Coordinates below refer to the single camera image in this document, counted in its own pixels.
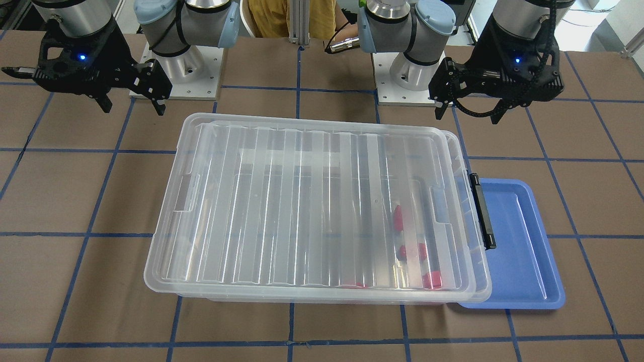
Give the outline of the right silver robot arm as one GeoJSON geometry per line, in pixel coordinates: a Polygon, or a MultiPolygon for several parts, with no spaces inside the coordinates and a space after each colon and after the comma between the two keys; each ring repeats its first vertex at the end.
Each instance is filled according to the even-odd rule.
{"type": "Polygon", "coordinates": [[[27,77],[49,92],[94,99],[105,113],[112,107],[111,89],[124,88],[149,99],[162,116],[179,82],[163,61],[185,61],[198,46],[233,47],[239,32],[240,9],[233,1],[136,1],[136,20],[154,54],[139,63],[106,1],[33,4],[46,33],[27,77]]]}

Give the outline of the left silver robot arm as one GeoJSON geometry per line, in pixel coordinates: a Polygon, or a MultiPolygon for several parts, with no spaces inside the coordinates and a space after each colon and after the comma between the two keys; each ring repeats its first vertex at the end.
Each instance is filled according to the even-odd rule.
{"type": "Polygon", "coordinates": [[[573,1],[497,1],[467,62],[443,51],[457,25],[442,1],[361,1],[360,46],[396,53],[390,74],[401,87],[427,89],[442,119],[449,105],[499,123],[510,109],[564,91],[555,30],[573,1]]]}

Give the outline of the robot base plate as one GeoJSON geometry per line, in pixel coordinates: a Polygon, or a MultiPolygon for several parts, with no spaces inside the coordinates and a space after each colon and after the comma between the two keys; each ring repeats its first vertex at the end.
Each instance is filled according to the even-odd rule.
{"type": "Polygon", "coordinates": [[[436,106],[429,83],[444,59],[430,66],[410,62],[402,53],[374,53],[373,75],[378,103],[385,106],[436,106]]]}
{"type": "Polygon", "coordinates": [[[191,46],[186,53],[164,58],[143,48],[141,61],[159,61],[173,84],[170,100],[216,101],[221,80],[224,49],[207,46],[191,46]]]}

